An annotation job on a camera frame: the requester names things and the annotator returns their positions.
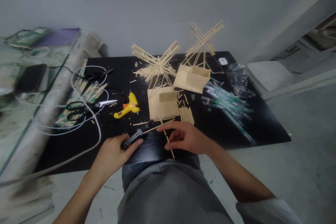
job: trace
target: gray pants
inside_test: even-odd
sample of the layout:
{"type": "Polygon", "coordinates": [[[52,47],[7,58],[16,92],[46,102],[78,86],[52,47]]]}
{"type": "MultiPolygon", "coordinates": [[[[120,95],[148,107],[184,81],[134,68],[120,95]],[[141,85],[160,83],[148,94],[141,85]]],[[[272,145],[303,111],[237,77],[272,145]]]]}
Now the gray pants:
{"type": "MultiPolygon", "coordinates": [[[[176,158],[177,161],[181,163],[185,163],[187,165],[190,165],[192,168],[196,170],[200,170],[200,160],[198,158],[198,155],[190,155],[190,156],[184,156],[176,158]]],[[[143,162],[143,163],[133,163],[133,164],[125,164],[122,166],[122,187],[124,189],[124,192],[126,192],[129,184],[131,181],[139,175],[140,172],[142,172],[147,167],[154,165],[156,163],[162,162],[163,160],[159,161],[152,161],[152,162],[143,162]]]]}

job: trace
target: hand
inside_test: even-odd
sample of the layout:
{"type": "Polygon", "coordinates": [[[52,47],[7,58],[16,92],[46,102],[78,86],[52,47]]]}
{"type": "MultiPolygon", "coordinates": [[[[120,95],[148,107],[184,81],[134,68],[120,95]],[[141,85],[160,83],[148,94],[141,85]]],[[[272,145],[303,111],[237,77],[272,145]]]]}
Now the hand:
{"type": "Polygon", "coordinates": [[[189,122],[168,122],[157,128],[157,131],[160,132],[172,128],[175,130],[169,137],[170,143],[167,143],[164,147],[166,150],[183,149],[195,154],[207,154],[210,146],[214,143],[213,140],[208,138],[189,122]]]}
{"type": "Polygon", "coordinates": [[[142,144],[143,139],[135,141],[127,150],[121,149],[123,141],[129,138],[129,134],[107,138],[101,146],[96,159],[87,175],[94,178],[101,186],[119,170],[130,158],[133,152],[142,144]]]}

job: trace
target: person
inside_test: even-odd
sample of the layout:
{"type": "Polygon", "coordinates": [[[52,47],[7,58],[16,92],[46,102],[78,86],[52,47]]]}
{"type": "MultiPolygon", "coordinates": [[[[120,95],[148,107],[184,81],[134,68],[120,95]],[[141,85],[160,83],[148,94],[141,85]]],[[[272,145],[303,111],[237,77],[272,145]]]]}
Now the person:
{"type": "MultiPolygon", "coordinates": [[[[172,121],[157,131],[174,129],[166,150],[183,149],[206,154],[232,190],[244,223],[301,223],[287,203],[235,161],[219,144],[189,122],[172,121]]],[[[128,134],[103,143],[77,191],[54,221],[55,224],[84,223],[92,200],[109,177],[142,144],[139,139],[127,150],[120,149],[128,134]]],[[[125,195],[117,212],[118,223],[233,223],[208,185],[197,155],[185,160],[127,164],[122,179],[125,195]]]]}

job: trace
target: black table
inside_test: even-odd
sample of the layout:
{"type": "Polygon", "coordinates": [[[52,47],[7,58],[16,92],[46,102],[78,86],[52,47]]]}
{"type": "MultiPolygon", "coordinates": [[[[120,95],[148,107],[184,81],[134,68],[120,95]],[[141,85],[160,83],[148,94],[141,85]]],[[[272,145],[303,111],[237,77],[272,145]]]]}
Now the black table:
{"type": "MultiPolygon", "coordinates": [[[[225,57],[228,63],[233,63],[235,60],[232,55],[227,51],[216,52],[215,57],[218,59],[220,57],[225,57]]],[[[177,61],[172,61],[171,65],[174,69],[178,69],[179,63],[183,60],[184,55],[176,55],[173,59],[178,59],[177,61]]],[[[140,61],[136,57],[110,57],[110,58],[91,58],[87,65],[97,65],[105,67],[106,69],[114,68],[114,72],[108,75],[106,82],[108,82],[108,89],[110,94],[110,99],[118,99],[117,107],[106,106],[98,115],[97,119],[99,121],[102,139],[99,147],[94,150],[82,155],[76,160],[50,172],[49,174],[58,174],[79,170],[89,169],[99,151],[101,144],[108,137],[113,137],[116,135],[121,135],[123,133],[129,133],[130,135],[136,131],[140,126],[132,126],[132,124],[149,121],[149,109],[148,109],[148,98],[147,98],[147,88],[148,83],[145,82],[143,77],[135,77],[132,72],[137,69],[144,67],[143,64],[138,64],[135,68],[135,62],[140,61]],[[124,96],[128,102],[128,95],[130,90],[135,94],[139,107],[141,109],[139,115],[128,113],[121,119],[115,119],[113,113],[121,111],[122,102],[124,101],[124,96]]],[[[100,71],[96,68],[87,68],[85,73],[100,71]]],[[[220,82],[224,82],[222,87],[227,91],[233,91],[224,74],[211,75],[213,78],[220,82]]],[[[250,115],[252,120],[244,121],[244,128],[247,133],[257,142],[257,146],[278,144],[283,142],[291,141],[291,138],[281,126],[279,121],[276,119],[274,114],[271,112],[270,108],[266,105],[265,101],[257,93],[256,89],[253,87],[251,82],[248,88],[252,90],[257,95],[248,99],[250,108],[254,112],[250,115]]],[[[224,115],[224,113],[216,108],[211,108],[211,112],[208,111],[208,106],[203,105],[201,96],[202,94],[194,93],[185,90],[183,92],[190,104],[192,114],[195,120],[195,126],[205,133],[208,137],[217,141],[225,149],[237,149],[237,148],[248,148],[252,147],[249,141],[241,134],[241,132],[235,127],[235,125],[224,115]],[[195,94],[195,101],[192,101],[190,95],[195,94]]],[[[101,100],[106,99],[106,95],[101,96],[101,100]]],[[[170,151],[164,149],[164,145],[167,140],[163,132],[158,133],[157,131],[151,131],[148,134],[143,135],[144,142],[140,148],[132,155],[128,163],[133,162],[145,162],[154,160],[164,160],[171,158],[170,151]]],[[[86,122],[81,128],[65,134],[62,136],[52,136],[50,137],[45,150],[39,160],[36,171],[40,171],[63,162],[78,153],[92,147],[98,141],[98,130],[97,126],[92,122],[86,122]]],[[[176,158],[183,158],[186,155],[191,155],[191,153],[183,150],[174,150],[176,158]]]]}

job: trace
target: black scissors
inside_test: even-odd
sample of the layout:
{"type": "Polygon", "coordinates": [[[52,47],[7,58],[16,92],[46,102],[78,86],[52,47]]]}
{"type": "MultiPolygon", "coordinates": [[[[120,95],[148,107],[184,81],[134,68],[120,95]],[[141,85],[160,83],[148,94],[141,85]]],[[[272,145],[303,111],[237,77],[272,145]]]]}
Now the black scissors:
{"type": "MultiPolygon", "coordinates": [[[[93,110],[93,109],[102,107],[103,105],[114,103],[116,101],[118,100],[101,101],[98,103],[87,103],[87,105],[90,107],[90,109],[93,110]]],[[[68,116],[66,117],[68,121],[77,121],[77,120],[82,119],[82,117],[88,114],[91,114],[89,109],[85,106],[85,104],[82,101],[71,102],[66,106],[66,109],[69,111],[73,111],[72,113],[68,114],[68,116]]]]}
{"type": "Polygon", "coordinates": [[[106,71],[106,72],[101,72],[101,73],[90,73],[88,76],[85,77],[87,81],[96,81],[100,78],[103,78],[105,75],[111,73],[114,70],[114,68],[106,71]]]}

